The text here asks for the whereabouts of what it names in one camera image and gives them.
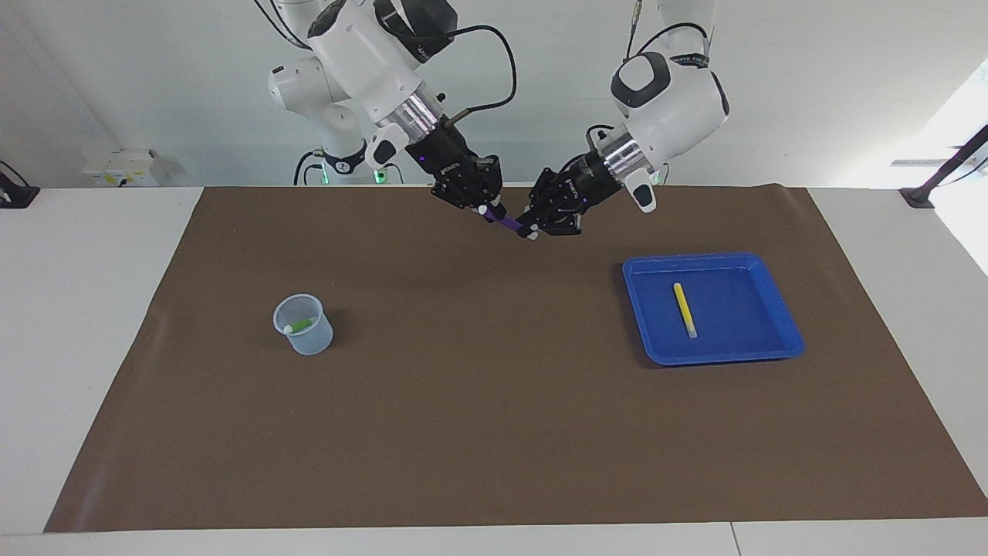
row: yellow pen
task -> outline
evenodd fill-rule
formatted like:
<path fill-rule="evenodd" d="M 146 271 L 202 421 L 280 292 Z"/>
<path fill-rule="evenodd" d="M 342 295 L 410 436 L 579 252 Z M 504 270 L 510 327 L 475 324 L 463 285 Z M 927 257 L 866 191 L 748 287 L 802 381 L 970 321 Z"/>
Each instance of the yellow pen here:
<path fill-rule="evenodd" d="M 686 324 L 686 332 L 690 339 L 697 339 L 697 326 L 693 322 L 693 313 L 690 312 L 690 304 L 686 302 L 686 293 L 683 291 L 683 284 L 676 282 L 673 284 L 676 292 L 676 301 L 680 304 L 680 313 L 683 314 L 683 323 Z"/>

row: plastic cup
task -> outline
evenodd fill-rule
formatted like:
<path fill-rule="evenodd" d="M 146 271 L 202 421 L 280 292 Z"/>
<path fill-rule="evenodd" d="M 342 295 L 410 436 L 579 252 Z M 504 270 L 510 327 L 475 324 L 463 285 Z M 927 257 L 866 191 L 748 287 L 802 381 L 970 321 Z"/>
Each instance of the plastic cup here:
<path fill-rule="evenodd" d="M 298 294 L 282 301 L 275 309 L 275 330 L 288 338 L 291 347 L 301 355 L 322 353 L 333 341 L 333 326 L 322 311 L 319 300 L 308 295 Z M 311 322 L 310 326 L 298 328 L 299 323 Z"/>

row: table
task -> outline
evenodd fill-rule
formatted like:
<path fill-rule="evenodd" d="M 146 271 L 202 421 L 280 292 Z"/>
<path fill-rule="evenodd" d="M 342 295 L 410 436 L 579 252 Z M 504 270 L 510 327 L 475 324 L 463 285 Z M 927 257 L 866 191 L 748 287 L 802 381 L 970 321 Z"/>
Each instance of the table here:
<path fill-rule="evenodd" d="M 39 535 L 201 189 L 48 190 L 0 214 L 0 553 L 981 554 L 988 518 Z M 812 192 L 982 490 L 988 277 L 896 192 Z M 51 349 L 51 334 L 62 334 Z"/>

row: brown paper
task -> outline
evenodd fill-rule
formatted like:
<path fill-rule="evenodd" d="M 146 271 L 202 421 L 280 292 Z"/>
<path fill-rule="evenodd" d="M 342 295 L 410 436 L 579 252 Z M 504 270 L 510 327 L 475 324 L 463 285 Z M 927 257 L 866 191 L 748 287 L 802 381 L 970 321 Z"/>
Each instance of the brown paper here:
<path fill-rule="evenodd" d="M 988 515 L 806 191 L 658 196 L 531 242 L 424 189 L 206 190 L 46 530 Z M 620 265 L 725 251 L 805 355 L 649 361 Z M 272 325 L 299 292 L 315 357 Z"/>

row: plastic tray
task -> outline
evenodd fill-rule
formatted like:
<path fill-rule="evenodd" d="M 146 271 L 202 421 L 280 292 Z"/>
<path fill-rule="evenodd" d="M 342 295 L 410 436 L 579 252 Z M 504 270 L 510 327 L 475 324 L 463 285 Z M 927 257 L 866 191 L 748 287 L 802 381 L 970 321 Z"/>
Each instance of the plastic tray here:
<path fill-rule="evenodd" d="M 765 262 L 752 253 L 637 257 L 624 263 L 648 356 L 666 366 L 788 359 L 805 346 Z M 690 339 L 673 285 L 683 284 Z"/>

